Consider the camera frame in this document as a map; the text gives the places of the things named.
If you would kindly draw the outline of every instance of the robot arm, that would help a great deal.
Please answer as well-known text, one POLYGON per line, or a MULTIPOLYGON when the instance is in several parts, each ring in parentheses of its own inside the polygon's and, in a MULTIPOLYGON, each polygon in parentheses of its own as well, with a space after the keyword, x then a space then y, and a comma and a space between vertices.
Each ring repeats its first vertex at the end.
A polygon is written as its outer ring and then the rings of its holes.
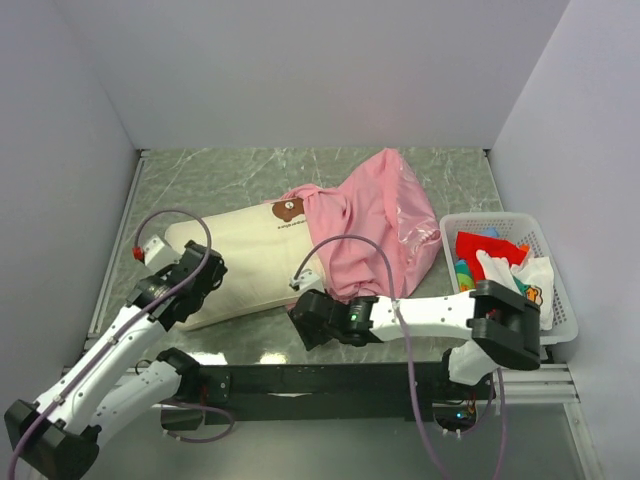
POLYGON ((181 393, 197 388, 198 362, 170 349, 161 352, 142 375, 111 391, 148 347, 176 322, 184 322, 200 309, 227 271, 220 254, 210 250, 204 267, 178 294, 127 327, 134 315, 194 273, 206 251, 193 242, 187 243, 182 257, 173 250, 173 255, 167 256, 167 248, 158 237, 145 245, 145 264, 159 271, 138 282, 109 330, 61 380, 35 402, 18 400, 5 413, 14 449, 25 431, 39 422, 21 457, 48 478, 81 478, 93 464, 99 447, 123 426, 151 405, 180 399, 181 393), (115 332, 122 328, 126 331, 116 338, 115 332), (110 348, 99 358, 97 353, 107 346, 110 348), (71 384, 75 386, 63 394, 71 384))
MULTIPOLYGON (((307 272, 303 283, 314 284, 312 277, 307 272)), ((475 290, 446 297, 403 299, 398 308, 411 337, 467 340, 443 358, 452 382, 476 385, 500 366, 515 370, 540 366, 540 308, 498 283, 481 281, 475 290)), ((363 346, 405 334, 389 297, 359 297, 344 304, 310 289, 289 317, 307 350, 332 338, 363 346)))

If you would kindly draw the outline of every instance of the white pillow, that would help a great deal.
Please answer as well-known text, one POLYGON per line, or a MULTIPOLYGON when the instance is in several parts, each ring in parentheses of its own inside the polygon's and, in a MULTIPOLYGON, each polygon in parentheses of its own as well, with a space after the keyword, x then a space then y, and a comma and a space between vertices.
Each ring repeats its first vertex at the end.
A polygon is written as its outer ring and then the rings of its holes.
MULTIPOLYGON (((228 272, 202 308, 184 324, 177 323, 177 328, 193 330, 295 302, 298 293, 289 287, 289 279, 313 248, 301 199, 256 205, 204 221, 211 230, 213 249, 222 255, 228 272)), ((171 225, 165 238, 178 253, 184 252, 189 240, 206 244, 204 231, 195 220, 171 225)), ((316 255, 307 267, 326 285, 316 255)))

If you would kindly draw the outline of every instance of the marble surface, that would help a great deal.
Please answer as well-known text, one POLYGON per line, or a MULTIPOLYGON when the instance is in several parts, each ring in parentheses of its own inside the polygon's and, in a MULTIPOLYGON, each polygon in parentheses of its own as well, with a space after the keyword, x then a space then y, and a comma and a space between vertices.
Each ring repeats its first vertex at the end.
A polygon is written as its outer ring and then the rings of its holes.
MULTIPOLYGON (((181 206, 201 216, 215 215, 276 199, 305 183, 337 186, 357 165, 379 150, 208 148, 144 152, 144 165, 116 258, 113 287, 107 297, 100 330, 106 330, 113 321, 136 281, 148 274, 129 252, 136 226, 149 213, 181 206)), ((481 149, 403 148, 400 152, 416 172, 438 219, 448 213, 502 210, 489 164, 481 149)), ((184 220, 177 214, 160 216, 145 229, 143 240, 152 234, 162 235, 170 224, 184 220)), ((441 251, 413 296, 452 292, 441 251)), ((437 361, 446 349, 460 342, 422 338, 416 339, 414 344, 416 360, 437 361)), ((238 317, 191 332, 173 329, 144 356, 153 358, 170 346, 184 350, 204 364, 218 363, 218 353, 223 353, 226 361, 235 365, 406 360, 402 340, 363 348, 331 341, 306 352, 284 308, 238 317)))

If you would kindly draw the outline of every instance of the pink fabric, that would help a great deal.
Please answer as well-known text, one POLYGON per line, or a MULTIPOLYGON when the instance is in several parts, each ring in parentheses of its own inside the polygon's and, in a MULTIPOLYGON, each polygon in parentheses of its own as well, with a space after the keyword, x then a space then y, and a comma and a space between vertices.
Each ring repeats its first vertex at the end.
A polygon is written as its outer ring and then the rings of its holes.
MULTIPOLYGON (((295 188, 282 198, 302 198, 311 240, 342 233, 367 237, 389 257, 395 294, 405 297, 427 273, 442 244, 438 222, 415 174, 397 150, 364 162, 338 188, 295 188)), ((318 251, 336 299, 389 295, 380 255, 358 240, 336 240, 318 251)))

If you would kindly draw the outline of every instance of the basket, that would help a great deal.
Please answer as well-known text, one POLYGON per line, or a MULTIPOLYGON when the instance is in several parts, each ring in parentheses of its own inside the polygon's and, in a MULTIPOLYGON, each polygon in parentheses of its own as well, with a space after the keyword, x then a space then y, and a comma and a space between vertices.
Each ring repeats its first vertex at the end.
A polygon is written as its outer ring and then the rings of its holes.
POLYGON ((542 234, 540 225, 531 215, 507 212, 474 212, 446 215, 440 220, 444 254, 447 257, 451 284, 456 293, 460 291, 453 268, 454 264, 459 260, 456 255, 458 232, 480 234, 489 227, 494 227, 500 234, 500 238, 509 240, 515 245, 520 246, 526 243, 531 247, 536 257, 549 257, 551 259, 554 274, 553 328, 540 332, 540 344, 555 345, 569 342, 576 338, 578 335, 576 316, 573 313, 573 308, 571 308, 571 303, 569 303, 567 292, 553 260, 549 245, 542 234))

